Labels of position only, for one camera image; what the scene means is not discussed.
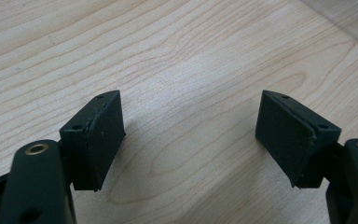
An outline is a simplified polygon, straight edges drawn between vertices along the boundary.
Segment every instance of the light wood tabletop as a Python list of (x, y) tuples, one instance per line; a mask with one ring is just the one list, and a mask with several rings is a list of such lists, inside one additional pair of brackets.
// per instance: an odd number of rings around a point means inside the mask
[(0, 175), (95, 95), (127, 136), (78, 223), (329, 223), (255, 140), (261, 91), (358, 138), (358, 42), (298, 0), (0, 0)]

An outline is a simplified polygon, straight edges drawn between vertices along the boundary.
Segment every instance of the wood grain pattern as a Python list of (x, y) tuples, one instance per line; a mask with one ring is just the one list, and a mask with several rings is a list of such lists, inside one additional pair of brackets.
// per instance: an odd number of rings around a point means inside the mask
[(295, 0), (0, 1), (0, 175), (94, 95), (127, 137), (79, 223), (328, 223), (255, 141), (261, 91), (358, 137), (358, 42)]

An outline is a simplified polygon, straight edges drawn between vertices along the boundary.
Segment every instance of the wooden table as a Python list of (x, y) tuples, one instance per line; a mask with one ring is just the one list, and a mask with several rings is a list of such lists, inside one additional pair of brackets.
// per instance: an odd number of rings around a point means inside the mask
[(127, 137), (78, 223), (328, 223), (255, 140), (261, 91), (358, 137), (358, 42), (298, 0), (0, 1), (0, 175), (93, 96)]

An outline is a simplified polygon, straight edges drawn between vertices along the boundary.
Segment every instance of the transparent plastic sheet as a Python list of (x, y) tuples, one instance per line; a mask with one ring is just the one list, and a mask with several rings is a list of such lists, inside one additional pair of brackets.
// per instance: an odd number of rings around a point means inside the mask
[(301, 0), (358, 40), (358, 0)]

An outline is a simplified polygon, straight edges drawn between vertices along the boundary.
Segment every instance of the wood grain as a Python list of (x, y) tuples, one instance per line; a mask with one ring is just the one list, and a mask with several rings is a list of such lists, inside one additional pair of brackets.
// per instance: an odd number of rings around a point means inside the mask
[(90, 98), (127, 137), (78, 223), (328, 223), (255, 140), (261, 91), (358, 137), (358, 42), (297, 0), (0, 1), (0, 175)]

